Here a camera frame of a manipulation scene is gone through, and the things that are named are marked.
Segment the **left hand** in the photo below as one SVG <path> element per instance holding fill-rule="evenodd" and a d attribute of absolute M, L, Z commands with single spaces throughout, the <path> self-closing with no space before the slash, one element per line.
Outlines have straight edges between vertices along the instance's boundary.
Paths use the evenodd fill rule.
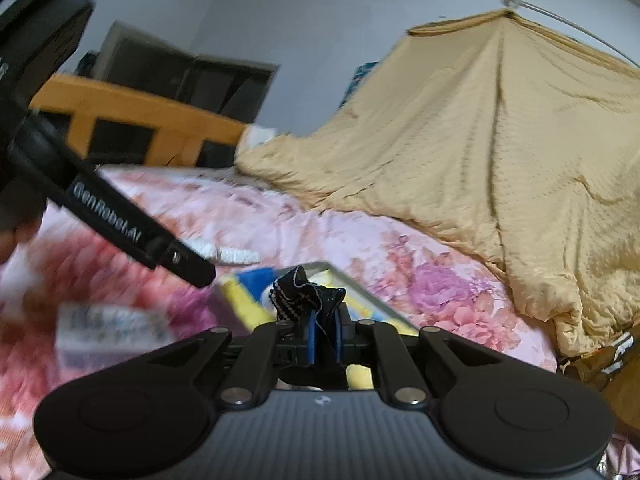
<path fill-rule="evenodd" d="M 16 228 L 0 233 L 0 263 L 5 264 L 18 245 L 29 242 L 38 232 L 42 223 L 42 217 L 33 218 Z"/>

